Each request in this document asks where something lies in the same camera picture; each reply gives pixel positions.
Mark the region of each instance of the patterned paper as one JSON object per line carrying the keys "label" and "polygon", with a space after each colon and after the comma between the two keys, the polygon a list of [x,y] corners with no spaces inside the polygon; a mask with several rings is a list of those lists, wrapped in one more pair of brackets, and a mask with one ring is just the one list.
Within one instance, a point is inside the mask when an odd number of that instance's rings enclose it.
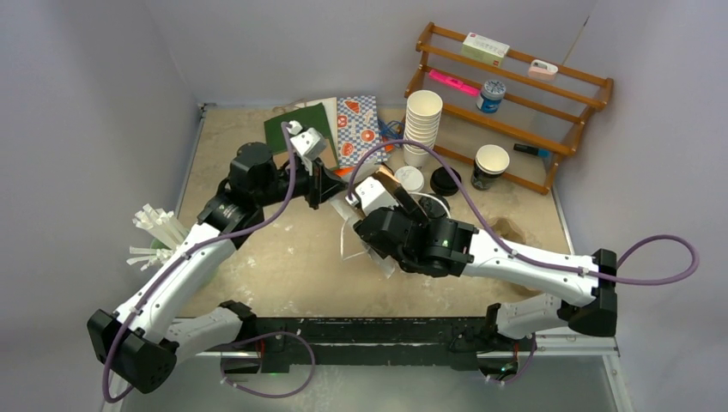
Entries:
{"label": "patterned paper", "polygon": [[[351,167],[374,145],[382,142],[377,125],[374,96],[343,97],[337,100],[338,151],[340,167]],[[388,157],[384,148],[369,159],[377,162]]]}

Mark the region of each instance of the blue jar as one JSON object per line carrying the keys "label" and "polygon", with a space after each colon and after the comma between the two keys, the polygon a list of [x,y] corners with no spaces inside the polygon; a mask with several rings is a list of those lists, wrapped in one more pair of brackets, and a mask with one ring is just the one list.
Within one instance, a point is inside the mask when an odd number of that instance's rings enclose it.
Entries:
{"label": "blue jar", "polygon": [[495,113],[506,95],[506,85],[500,80],[488,80],[482,85],[476,105],[481,112]]}

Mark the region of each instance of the small box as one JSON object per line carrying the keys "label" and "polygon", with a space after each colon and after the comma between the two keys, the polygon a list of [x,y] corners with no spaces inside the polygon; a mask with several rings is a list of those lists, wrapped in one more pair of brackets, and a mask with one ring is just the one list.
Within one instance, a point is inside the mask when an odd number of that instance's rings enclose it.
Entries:
{"label": "small box", "polygon": [[479,34],[468,33],[468,36],[463,40],[463,47],[460,49],[460,54],[485,64],[501,67],[503,65],[503,59],[506,58],[508,49],[510,48],[511,46],[504,45],[499,41],[483,37]]}

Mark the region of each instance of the stack of paper cups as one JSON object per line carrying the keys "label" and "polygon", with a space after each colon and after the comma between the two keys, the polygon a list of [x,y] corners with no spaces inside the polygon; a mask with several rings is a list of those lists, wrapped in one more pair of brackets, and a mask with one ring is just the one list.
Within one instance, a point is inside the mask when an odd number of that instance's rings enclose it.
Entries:
{"label": "stack of paper cups", "polygon": [[[442,99],[429,90],[418,90],[407,99],[407,117],[404,120],[404,140],[434,147],[440,127]],[[429,158],[428,152],[409,144],[404,145],[404,163],[422,167]]]}

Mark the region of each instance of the pink marker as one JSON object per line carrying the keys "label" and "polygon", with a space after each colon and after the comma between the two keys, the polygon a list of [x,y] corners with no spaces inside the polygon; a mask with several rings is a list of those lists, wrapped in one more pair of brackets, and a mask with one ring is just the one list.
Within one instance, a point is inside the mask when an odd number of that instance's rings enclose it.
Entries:
{"label": "pink marker", "polygon": [[430,70],[428,76],[437,82],[446,84],[447,86],[450,86],[451,88],[455,88],[470,96],[477,97],[480,94],[480,90],[478,90],[477,88],[472,88],[471,86],[468,86],[467,84],[461,82],[460,80],[458,80],[454,77],[445,76],[436,70]]}

